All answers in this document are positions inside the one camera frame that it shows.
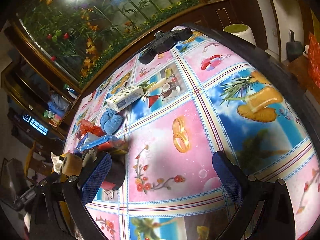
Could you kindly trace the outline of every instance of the bolt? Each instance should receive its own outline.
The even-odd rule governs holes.
[[[40,186],[41,187],[46,185],[46,184],[47,184],[47,181],[45,179],[40,181]]]
[[[72,176],[69,177],[68,181],[69,182],[74,182],[74,181],[76,181],[76,179],[77,179],[77,176],[72,175]]]
[[[249,176],[248,176],[248,180],[250,180],[250,181],[255,181],[255,180],[256,180],[256,177],[253,176],[253,175],[249,175]]]
[[[281,185],[284,185],[284,184],[285,184],[285,182],[284,182],[283,179],[278,179],[278,182],[279,182],[279,184],[281,184]]]

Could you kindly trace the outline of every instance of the fish tank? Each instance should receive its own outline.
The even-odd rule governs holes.
[[[18,28],[82,88],[124,47],[197,0],[24,0]]]

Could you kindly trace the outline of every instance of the red bag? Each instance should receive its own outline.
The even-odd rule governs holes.
[[[84,135],[86,135],[87,133],[92,133],[98,137],[101,137],[103,135],[105,135],[106,133],[101,129],[100,126],[98,125],[93,125],[90,121],[82,119],[80,121],[80,127],[78,132],[75,134],[75,136],[81,140],[81,138],[83,138]]]
[[[320,88],[320,45],[317,42],[316,37],[309,33],[309,68],[308,74],[313,82]]]

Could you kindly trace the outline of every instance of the table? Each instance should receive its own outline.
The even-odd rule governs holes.
[[[82,118],[99,125],[106,98],[128,85],[165,79],[120,112],[124,122],[115,135],[130,143],[125,182],[113,196],[100,189],[87,204],[104,234],[112,240],[214,239],[235,212],[212,168],[217,150],[259,180],[283,178],[296,238],[307,232],[320,214],[319,161],[299,117],[268,80],[196,31],[148,65],[138,57],[81,101],[64,148],[73,151]]]
[[[307,89],[320,104],[320,88],[313,82],[308,74],[309,60],[305,56],[300,56],[286,66],[292,74],[298,79],[299,85]]]

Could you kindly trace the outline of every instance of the white bucket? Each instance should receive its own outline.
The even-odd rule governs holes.
[[[223,28],[223,31],[236,35],[257,46],[251,28],[245,24],[232,24]]]

